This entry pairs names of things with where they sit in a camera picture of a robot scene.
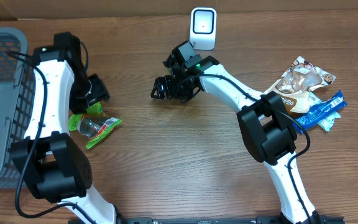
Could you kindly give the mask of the white snack packet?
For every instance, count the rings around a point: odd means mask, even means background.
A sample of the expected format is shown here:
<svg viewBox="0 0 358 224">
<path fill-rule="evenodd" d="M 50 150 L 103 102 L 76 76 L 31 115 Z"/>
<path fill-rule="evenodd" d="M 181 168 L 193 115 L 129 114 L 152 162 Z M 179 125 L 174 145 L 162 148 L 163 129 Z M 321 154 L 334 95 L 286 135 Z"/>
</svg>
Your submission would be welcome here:
<svg viewBox="0 0 358 224">
<path fill-rule="evenodd" d="M 309 92 L 308 102 L 310 107 L 320 104 L 323 101 L 318 98 L 313 92 Z M 335 124 L 335 119 L 341 118 L 341 115 L 338 112 L 332 112 L 329 116 L 325 117 L 321 121 L 318 122 L 318 125 L 323 128 L 326 132 L 329 132 L 330 129 Z"/>
</svg>

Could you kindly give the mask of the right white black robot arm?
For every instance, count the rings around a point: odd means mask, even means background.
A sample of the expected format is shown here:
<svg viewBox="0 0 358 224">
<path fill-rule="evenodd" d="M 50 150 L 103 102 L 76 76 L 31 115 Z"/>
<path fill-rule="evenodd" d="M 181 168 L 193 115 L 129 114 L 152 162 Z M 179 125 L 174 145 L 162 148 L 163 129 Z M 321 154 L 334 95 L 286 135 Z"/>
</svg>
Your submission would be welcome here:
<svg viewBox="0 0 358 224">
<path fill-rule="evenodd" d="M 219 98 L 235 112 L 249 154 L 267 168 L 280 198 L 282 222 L 320 223 L 296 164 L 298 123 L 281 97 L 249 88 L 214 57 L 196 53 L 188 41 L 176 46 L 163 64 L 170 73 L 155 79 L 151 97 L 186 103 L 205 91 Z"/>
</svg>

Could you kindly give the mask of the green snack packet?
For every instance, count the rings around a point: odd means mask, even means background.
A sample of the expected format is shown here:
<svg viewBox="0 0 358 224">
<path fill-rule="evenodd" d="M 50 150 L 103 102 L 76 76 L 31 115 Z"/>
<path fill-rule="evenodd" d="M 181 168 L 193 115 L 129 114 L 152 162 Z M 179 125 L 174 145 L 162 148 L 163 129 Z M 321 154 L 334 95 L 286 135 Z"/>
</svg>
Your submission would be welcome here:
<svg viewBox="0 0 358 224">
<path fill-rule="evenodd" d="M 87 149 L 92 149 L 105 140 L 113 129 L 121 124 L 119 118 L 107 115 L 100 102 L 91 105 L 85 114 L 73 114 L 68 120 L 70 131 L 79 131 L 88 138 Z"/>
</svg>

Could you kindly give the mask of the white barcode scanner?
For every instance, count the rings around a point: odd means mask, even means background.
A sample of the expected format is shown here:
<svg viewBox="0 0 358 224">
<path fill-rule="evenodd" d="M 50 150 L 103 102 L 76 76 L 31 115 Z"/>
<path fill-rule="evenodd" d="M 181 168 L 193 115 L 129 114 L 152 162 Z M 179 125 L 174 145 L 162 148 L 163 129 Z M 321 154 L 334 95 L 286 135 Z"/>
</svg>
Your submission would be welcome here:
<svg viewBox="0 0 358 224">
<path fill-rule="evenodd" d="M 196 7 L 191 12 L 189 42 L 196 50 L 213 50 L 216 42 L 217 12 L 212 7 Z"/>
</svg>

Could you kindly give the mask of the blue oreo packet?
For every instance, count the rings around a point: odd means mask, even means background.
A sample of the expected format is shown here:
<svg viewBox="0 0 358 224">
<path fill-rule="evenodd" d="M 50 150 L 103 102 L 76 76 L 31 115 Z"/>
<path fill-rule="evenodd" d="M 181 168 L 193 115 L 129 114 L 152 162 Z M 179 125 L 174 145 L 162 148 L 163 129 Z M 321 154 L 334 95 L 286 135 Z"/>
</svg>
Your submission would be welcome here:
<svg viewBox="0 0 358 224">
<path fill-rule="evenodd" d="M 347 102 L 344 100 L 342 91 L 339 90 L 330 99 L 310 107 L 309 111 L 298 117 L 295 121 L 305 130 L 308 130 L 318 125 L 319 121 L 329 116 L 332 112 L 337 112 L 346 106 Z"/>
</svg>

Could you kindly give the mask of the grey plastic mesh basket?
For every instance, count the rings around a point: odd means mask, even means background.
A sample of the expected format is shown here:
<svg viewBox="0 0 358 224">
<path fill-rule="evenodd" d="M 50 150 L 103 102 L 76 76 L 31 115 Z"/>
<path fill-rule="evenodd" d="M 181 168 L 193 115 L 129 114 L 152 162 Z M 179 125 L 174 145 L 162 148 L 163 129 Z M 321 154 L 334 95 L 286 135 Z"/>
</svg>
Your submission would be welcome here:
<svg viewBox="0 0 358 224">
<path fill-rule="evenodd" d="M 10 145 L 20 141 L 29 125 L 35 80 L 30 67 L 7 55 L 28 52 L 25 35 L 18 29 L 0 28 L 0 189 L 13 189 L 20 173 L 11 161 Z"/>
</svg>

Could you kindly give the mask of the beige pastry snack packet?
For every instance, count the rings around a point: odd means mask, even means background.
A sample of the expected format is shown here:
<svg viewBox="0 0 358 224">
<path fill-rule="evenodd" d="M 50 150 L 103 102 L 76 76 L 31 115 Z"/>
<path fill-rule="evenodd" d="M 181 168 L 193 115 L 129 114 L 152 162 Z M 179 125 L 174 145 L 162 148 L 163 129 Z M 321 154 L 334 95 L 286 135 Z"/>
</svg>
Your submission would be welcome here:
<svg viewBox="0 0 358 224">
<path fill-rule="evenodd" d="M 280 95 L 290 113 L 306 113 L 310 109 L 310 92 L 329 86 L 336 77 L 299 56 L 264 94 L 271 91 Z"/>
</svg>

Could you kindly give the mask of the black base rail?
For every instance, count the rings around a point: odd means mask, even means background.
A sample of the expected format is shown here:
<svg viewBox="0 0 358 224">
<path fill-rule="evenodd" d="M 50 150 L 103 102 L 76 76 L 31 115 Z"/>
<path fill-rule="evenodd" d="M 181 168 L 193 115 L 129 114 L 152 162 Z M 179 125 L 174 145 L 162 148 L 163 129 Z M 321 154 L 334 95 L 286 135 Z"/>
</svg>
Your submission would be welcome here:
<svg viewBox="0 0 358 224">
<path fill-rule="evenodd" d="M 116 223 L 123 224 L 284 224 L 290 223 L 283 215 L 258 216 L 256 218 L 180 218 L 180 219 L 153 219 L 153 218 L 122 218 Z M 327 217 L 319 215 L 319 220 L 312 218 L 312 223 L 345 224 L 343 217 Z"/>
</svg>

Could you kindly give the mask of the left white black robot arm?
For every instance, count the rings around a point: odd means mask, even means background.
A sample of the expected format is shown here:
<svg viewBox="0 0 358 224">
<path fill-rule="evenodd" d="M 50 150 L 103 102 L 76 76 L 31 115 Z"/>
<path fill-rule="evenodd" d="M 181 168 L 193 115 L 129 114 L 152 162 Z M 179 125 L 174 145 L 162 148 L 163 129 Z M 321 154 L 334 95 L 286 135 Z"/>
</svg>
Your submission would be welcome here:
<svg viewBox="0 0 358 224">
<path fill-rule="evenodd" d="M 124 223 L 115 205 L 93 185 L 88 158 L 70 136 L 68 115 L 108 100 L 96 74 L 87 75 L 81 59 L 86 47 L 70 32 L 55 34 L 53 45 L 32 55 L 8 56 L 32 68 L 35 95 L 29 126 L 21 141 L 11 144 L 11 159 L 20 172 L 15 208 L 24 218 L 38 218 L 59 208 L 72 211 L 80 223 Z"/>
</svg>

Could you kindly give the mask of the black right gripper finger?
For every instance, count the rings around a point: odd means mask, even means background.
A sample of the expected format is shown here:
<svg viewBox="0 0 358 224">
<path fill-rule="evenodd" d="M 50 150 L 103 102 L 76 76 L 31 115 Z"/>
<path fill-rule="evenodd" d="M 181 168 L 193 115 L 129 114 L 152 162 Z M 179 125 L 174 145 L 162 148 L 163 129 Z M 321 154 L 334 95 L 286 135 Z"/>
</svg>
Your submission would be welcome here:
<svg viewBox="0 0 358 224">
<path fill-rule="evenodd" d="M 167 76 L 157 77 L 155 79 L 152 93 L 166 93 L 168 90 Z"/>
<path fill-rule="evenodd" d="M 151 98 L 164 100 L 167 98 L 166 91 L 163 89 L 154 88 L 150 94 Z"/>
</svg>

